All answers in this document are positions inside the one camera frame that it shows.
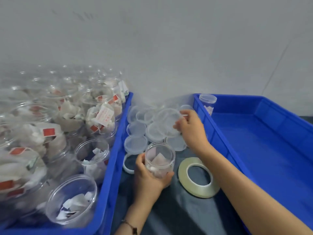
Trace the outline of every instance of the person's left hand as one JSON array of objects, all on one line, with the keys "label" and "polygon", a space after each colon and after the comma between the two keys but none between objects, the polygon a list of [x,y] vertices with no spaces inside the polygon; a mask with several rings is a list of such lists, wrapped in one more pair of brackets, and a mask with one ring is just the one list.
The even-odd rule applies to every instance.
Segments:
[{"label": "person's left hand", "polygon": [[145,154],[139,154],[135,168],[135,203],[145,203],[152,207],[162,190],[170,184],[174,172],[169,172],[164,178],[157,179],[147,170],[144,162]]}]

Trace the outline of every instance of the hand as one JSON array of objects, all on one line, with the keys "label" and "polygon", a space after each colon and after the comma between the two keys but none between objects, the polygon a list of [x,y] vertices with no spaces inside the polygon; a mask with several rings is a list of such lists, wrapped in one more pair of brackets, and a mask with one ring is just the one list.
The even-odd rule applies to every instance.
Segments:
[{"label": "hand", "polygon": [[182,133],[187,146],[195,154],[199,156],[203,155],[212,146],[207,140],[201,120],[194,110],[181,110],[180,113],[187,116],[175,122],[173,128]]},{"label": "hand", "polygon": [[144,162],[145,154],[139,154],[135,168],[135,203],[144,203],[152,207],[162,190],[170,184],[174,172],[169,172],[164,178],[157,179],[147,170]]}]

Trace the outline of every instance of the bracelet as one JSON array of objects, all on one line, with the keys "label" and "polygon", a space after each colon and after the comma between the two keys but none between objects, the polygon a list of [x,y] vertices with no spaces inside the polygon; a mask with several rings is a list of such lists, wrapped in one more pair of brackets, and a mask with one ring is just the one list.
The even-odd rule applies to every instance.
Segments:
[{"label": "bracelet", "polygon": [[131,229],[133,230],[132,235],[138,235],[136,227],[133,227],[132,225],[130,225],[129,222],[127,222],[125,219],[122,219],[122,223],[125,223],[125,224],[127,224],[128,226],[131,227]]}]

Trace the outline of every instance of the person's right hand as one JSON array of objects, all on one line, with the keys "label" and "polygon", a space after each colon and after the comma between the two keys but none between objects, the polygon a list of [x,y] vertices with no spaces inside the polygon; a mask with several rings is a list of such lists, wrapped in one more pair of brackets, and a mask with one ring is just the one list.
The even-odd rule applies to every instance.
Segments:
[{"label": "person's right hand", "polygon": [[180,113],[187,116],[175,122],[173,128],[182,133],[187,146],[195,154],[205,153],[211,145],[207,140],[203,124],[197,113],[194,110],[181,110]]}]

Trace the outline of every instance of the forearm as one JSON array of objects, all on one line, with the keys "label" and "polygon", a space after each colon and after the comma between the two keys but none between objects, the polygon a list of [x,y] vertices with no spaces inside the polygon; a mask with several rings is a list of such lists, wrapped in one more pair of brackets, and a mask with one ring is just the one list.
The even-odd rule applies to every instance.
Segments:
[{"label": "forearm", "polygon": [[253,235],[313,234],[291,212],[235,168],[212,146],[199,155]]},{"label": "forearm", "polygon": [[[137,228],[138,235],[141,233],[143,225],[145,224],[147,217],[152,209],[152,205],[135,202],[132,204],[126,213],[125,220]],[[128,224],[122,223],[115,235],[131,235],[132,229]]]}]

